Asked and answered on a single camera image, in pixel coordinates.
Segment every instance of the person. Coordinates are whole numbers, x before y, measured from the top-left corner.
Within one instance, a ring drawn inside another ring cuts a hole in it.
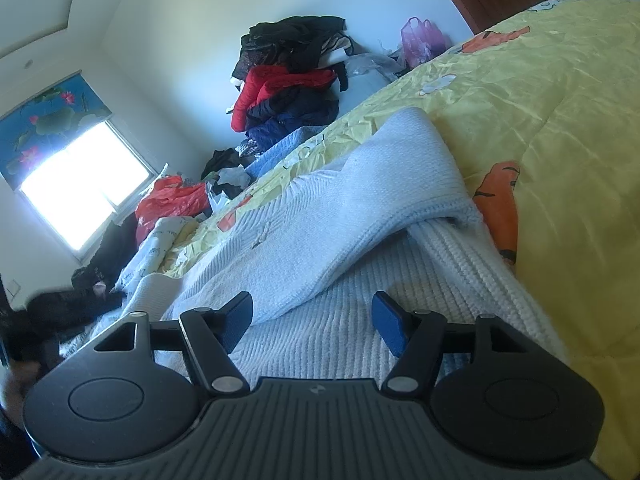
[[[11,362],[0,368],[0,478],[18,476],[37,455],[22,424],[24,396],[38,379],[38,363]]]

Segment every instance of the red jacket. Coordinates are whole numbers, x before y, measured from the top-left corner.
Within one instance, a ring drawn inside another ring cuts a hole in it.
[[[231,128],[235,132],[244,132],[246,130],[246,111],[276,95],[280,90],[296,85],[328,88],[334,79],[333,70],[312,70],[304,74],[290,74],[285,67],[279,65],[254,66],[249,70],[244,88],[242,88],[238,101],[234,105]]]

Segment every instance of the purple plastic bag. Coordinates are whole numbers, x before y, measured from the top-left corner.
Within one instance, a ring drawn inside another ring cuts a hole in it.
[[[439,56],[446,50],[445,39],[440,29],[429,20],[410,18],[400,31],[402,47],[407,66],[414,69],[418,65]]]

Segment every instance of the red plastic bag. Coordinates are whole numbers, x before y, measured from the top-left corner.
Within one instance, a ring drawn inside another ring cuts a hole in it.
[[[440,29],[429,20],[409,18],[400,31],[407,66],[414,69],[439,56],[446,50],[446,42]]]
[[[209,206],[205,184],[180,187],[182,177],[168,176],[157,180],[153,191],[136,208],[138,245],[148,236],[160,218],[166,216],[195,216]]]

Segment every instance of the ribbed gray panel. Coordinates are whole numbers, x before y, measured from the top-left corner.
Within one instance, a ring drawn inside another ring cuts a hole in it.
[[[371,380],[265,379],[213,402],[169,449],[128,464],[47,457],[24,480],[604,480],[591,463],[518,471],[453,447],[420,404],[380,395]]]

